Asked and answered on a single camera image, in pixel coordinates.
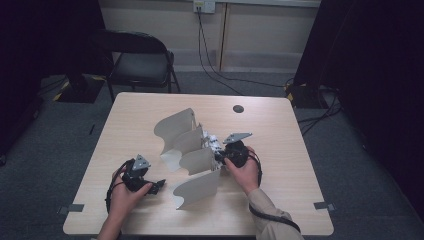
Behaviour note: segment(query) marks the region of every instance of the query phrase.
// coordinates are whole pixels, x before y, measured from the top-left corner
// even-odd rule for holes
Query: black cable
[[[262,182],[262,166],[261,166],[261,161],[259,160],[258,154],[256,154],[255,152],[253,154],[255,154],[255,156],[252,156],[250,154],[248,156],[251,157],[253,160],[255,160],[256,165],[258,166],[258,187],[259,187],[261,186],[261,182]]]
[[[109,210],[110,210],[110,204],[111,204],[111,202],[112,202],[112,200],[111,200],[111,196],[112,196],[112,191],[113,191],[113,189],[116,187],[116,186],[118,186],[119,184],[122,184],[122,183],[124,183],[124,182],[120,182],[120,183],[117,183],[117,184],[114,184],[115,183],[115,181],[116,181],[116,179],[118,178],[118,176],[121,174],[121,171],[122,171],[122,169],[129,163],[129,162],[131,162],[131,161],[134,161],[134,159],[131,159],[131,160],[128,160],[128,161],[126,161],[124,164],[122,164],[122,166],[121,167],[119,167],[119,169],[116,171],[116,174],[115,174],[115,176],[113,176],[113,178],[112,178],[112,182],[110,183],[110,186],[109,186],[109,189],[107,190],[107,193],[106,193],[106,199],[105,199],[105,201],[106,201],[106,210],[107,210],[107,213],[109,213]],[[118,237],[116,238],[117,240],[118,239],[120,239],[121,238],[121,235],[122,235],[122,231],[119,231],[119,234],[118,234]]]
[[[199,12],[199,8],[197,8],[197,15],[198,15],[198,17],[199,17],[199,22],[200,22],[200,12]],[[201,51],[200,51],[200,33],[201,33],[201,30],[202,30],[202,24],[199,24],[199,35],[198,35],[198,42],[199,42],[199,58],[200,58],[200,65],[202,65],[202,68],[203,68],[203,70],[205,71],[206,75],[208,75],[208,76],[209,76],[209,78],[211,78],[212,80],[214,80],[214,81],[216,81],[216,82],[218,82],[218,83],[220,83],[220,84],[222,84],[222,85],[224,85],[224,86],[228,87],[229,89],[233,90],[235,93],[239,94],[240,96],[244,96],[244,94],[242,94],[242,93],[238,92],[237,90],[235,90],[234,88],[230,87],[229,85],[227,85],[227,84],[225,84],[225,83],[223,83],[223,82],[219,81],[218,79],[215,79],[214,77],[212,77],[212,76],[211,76],[211,75],[210,75],[210,74],[206,71],[205,66],[203,65],[203,61],[202,61],[202,54],[201,54]]]
[[[289,86],[289,82],[290,82],[291,80],[294,80],[294,78],[289,78],[289,79],[287,79],[286,84],[284,84],[284,87],[288,87],[288,86]]]
[[[59,80],[56,80],[56,81],[54,81],[54,82],[52,82],[52,83],[50,83],[50,84],[48,84],[48,85],[46,85],[46,86],[44,86],[44,87],[42,87],[42,88],[40,88],[40,90],[38,91],[38,96],[42,96],[42,95],[44,95],[44,94],[46,94],[46,93],[48,93],[48,92],[50,92],[50,91],[52,91],[52,90],[54,90],[54,89],[56,89],[57,87],[59,87],[60,85],[62,85],[62,83],[67,79],[68,77],[67,76],[65,76],[65,77],[63,77],[62,79],[59,79]],[[50,88],[50,89],[48,89],[48,90],[45,90],[46,88],[48,88],[48,87],[50,87],[50,86],[52,86],[52,85],[55,85],[54,87],[52,87],[52,88]]]
[[[284,87],[284,85],[283,85],[283,86],[281,86],[281,85],[275,85],[275,84],[269,84],[269,83],[262,83],[262,82],[256,82],[256,81],[252,81],[252,80],[239,79],[239,78],[228,78],[228,77],[225,77],[225,76],[221,75],[220,73],[218,73],[218,72],[217,72],[217,71],[213,68],[212,63],[211,63],[211,60],[210,60],[210,58],[209,58],[208,47],[207,47],[207,44],[206,44],[205,33],[204,33],[204,31],[203,31],[203,24],[202,24],[202,19],[201,19],[201,17],[200,17],[200,12],[199,12],[199,11],[197,11],[197,15],[198,15],[198,18],[199,18],[199,26],[200,26],[200,30],[201,30],[201,33],[202,33],[202,36],[203,36],[203,43],[204,43],[204,46],[205,46],[206,57],[207,57],[207,60],[208,60],[208,63],[209,63],[209,67],[212,69],[212,71],[213,71],[216,75],[218,75],[218,76],[220,76],[221,78],[224,78],[224,79],[226,79],[226,80],[230,80],[230,81],[249,82],[249,83],[255,83],[255,84],[260,84],[260,85],[265,85],[265,86],[271,86],[271,87]]]
[[[316,118],[308,118],[308,119],[298,121],[298,123],[313,121],[313,122],[301,127],[300,131],[302,132],[302,136],[305,136],[305,134],[307,132],[309,132],[309,130],[311,130],[319,121],[321,121],[325,118],[334,116],[341,111],[341,109],[342,109],[341,106],[336,111],[334,111],[334,107],[336,106],[336,104],[335,104],[336,99],[337,99],[337,94],[334,95],[334,98],[333,98],[333,101],[332,101],[330,107],[327,109],[327,111],[322,116],[316,117]]]
[[[279,223],[289,225],[289,226],[293,227],[294,229],[296,229],[300,233],[300,227],[295,222],[293,222],[293,221],[291,221],[291,220],[289,220],[289,219],[287,219],[283,216],[277,217],[277,216],[261,213],[261,212],[257,211],[256,209],[254,209],[252,207],[252,205],[250,205],[250,204],[249,204],[249,210],[256,217],[266,219],[266,220],[269,220],[269,221],[273,221],[273,222],[279,222]]]

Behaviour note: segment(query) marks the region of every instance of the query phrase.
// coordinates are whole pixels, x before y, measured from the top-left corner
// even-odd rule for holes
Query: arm
[[[127,189],[125,184],[122,183],[121,176],[117,176],[115,180],[115,187],[112,192],[112,201],[110,205],[109,215],[103,223],[102,229],[100,230],[97,239],[115,240],[124,224],[125,218],[130,214],[132,209],[137,205],[140,199],[147,194],[152,184],[146,184],[137,192],[131,192]]]
[[[254,209],[261,213],[273,216],[283,216],[291,220],[290,214],[276,208],[271,199],[259,188],[258,167],[255,160],[249,157],[246,164],[241,168],[234,166],[229,159],[225,159],[225,164],[236,182],[243,189],[249,199],[249,204]],[[256,225],[257,239],[303,239],[302,235],[289,225],[269,221],[256,216],[253,216],[253,221]]]

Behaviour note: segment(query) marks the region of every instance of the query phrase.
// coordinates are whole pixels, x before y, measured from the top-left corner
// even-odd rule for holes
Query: person's left hand
[[[115,187],[112,191],[111,205],[109,210],[109,216],[115,217],[119,220],[124,220],[132,209],[137,205],[141,198],[143,198],[149,189],[152,187],[152,183],[148,183],[140,188],[137,192],[131,192],[122,183],[121,173],[125,172],[125,168],[120,173],[117,171],[113,173],[112,179],[116,174],[119,174],[115,180]]]
[[[130,214],[140,199],[147,194],[152,187],[152,183],[148,183],[140,188],[137,192],[131,192],[122,181],[121,173],[125,172],[125,168],[121,172],[115,171],[112,179],[116,174],[114,188],[111,196],[111,204],[109,215],[103,223],[102,229],[97,236],[98,240],[114,240],[118,237],[119,231],[124,223],[125,218]]]

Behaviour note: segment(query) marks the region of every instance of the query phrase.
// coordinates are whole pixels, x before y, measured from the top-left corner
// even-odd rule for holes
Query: gray carpet
[[[293,77],[271,73],[225,75],[280,86]],[[177,76],[182,93],[238,95],[202,72],[178,72]],[[59,79],[61,76],[50,77],[43,85]],[[243,95],[285,97],[281,87],[221,81]],[[131,91],[129,87],[114,89],[115,93]],[[166,92],[166,89],[138,88],[137,91]],[[53,102],[57,92],[58,88],[42,95],[45,102],[38,118],[9,151],[6,166],[0,168],[0,239],[88,239],[64,234],[66,216],[57,214],[57,210],[71,204],[75,197],[109,114],[111,100],[106,85],[94,104]],[[331,94],[326,95],[327,100],[331,98]],[[324,112],[295,109],[298,120],[321,116]],[[95,128],[90,135],[93,124]],[[319,122],[305,135],[324,199],[337,208],[330,213],[334,234],[306,236],[306,239],[424,239],[422,222],[384,167],[364,151],[358,136],[344,113]]]

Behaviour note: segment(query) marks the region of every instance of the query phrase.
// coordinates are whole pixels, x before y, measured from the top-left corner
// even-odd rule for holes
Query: chair leg
[[[110,83],[109,79],[106,79],[107,86],[109,88],[110,98],[112,99],[112,103],[115,102],[115,95],[113,94],[112,84]]]
[[[180,84],[178,84],[177,76],[175,75],[174,68],[171,69],[172,76],[174,77],[175,84],[177,85],[178,92],[181,92]]]

